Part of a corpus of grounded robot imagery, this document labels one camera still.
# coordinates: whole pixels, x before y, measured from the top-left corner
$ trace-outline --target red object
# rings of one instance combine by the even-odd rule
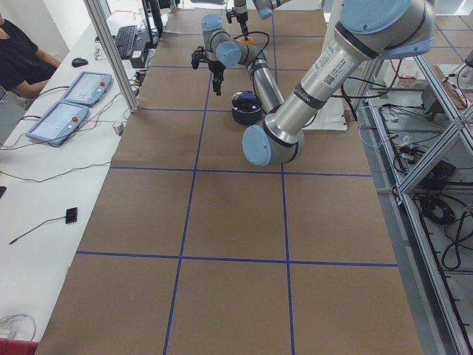
[[[0,339],[1,355],[33,355],[37,347],[37,342],[23,342],[21,340]]]

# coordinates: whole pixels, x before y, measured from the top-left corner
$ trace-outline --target person's arm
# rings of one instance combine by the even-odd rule
[[[26,81],[23,81],[17,87],[14,87],[11,91],[16,92],[24,98],[37,98],[42,89],[46,86],[48,80],[40,81],[29,85]]]
[[[54,68],[57,68],[61,65],[61,62],[58,59],[54,58],[52,55],[41,48],[38,48],[38,51],[35,53],[35,57],[40,61],[52,65]]]

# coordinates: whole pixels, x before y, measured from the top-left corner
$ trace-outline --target person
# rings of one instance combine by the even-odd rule
[[[34,99],[60,64],[0,13],[0,86]]]

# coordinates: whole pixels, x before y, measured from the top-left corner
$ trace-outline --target yellow object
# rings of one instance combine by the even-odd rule
[[[241,37],[239,39],[240,42],[243,42],[243,43],[246,43],[246,44],[251,44],[251,45],[254,45],[254,38],[253,37],[248,37],[248,38],[245,38],[245,37]]]

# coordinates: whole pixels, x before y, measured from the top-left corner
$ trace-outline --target black connector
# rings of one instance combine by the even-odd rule
[[[66,210],[66,224],[77,222],[77,207]]]

